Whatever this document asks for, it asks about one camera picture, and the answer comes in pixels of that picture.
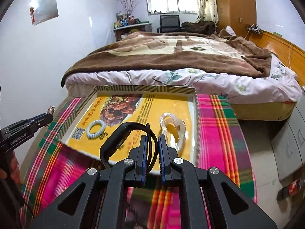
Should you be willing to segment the person's left hand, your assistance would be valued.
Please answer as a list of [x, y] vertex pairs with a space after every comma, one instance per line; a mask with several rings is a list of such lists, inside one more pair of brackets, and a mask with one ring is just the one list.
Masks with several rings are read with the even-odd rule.
[[4, 163], [8, 164], [8, 169], [10, 171], [10, 178], [16, 183], [19, 184], [21, 181], [21, 173], [20, 168], [18, 164], [18, 160], [15, 156], [15, 152], [10, 152], [6, 157], [1, 158], [1, 166], [4, 165]]

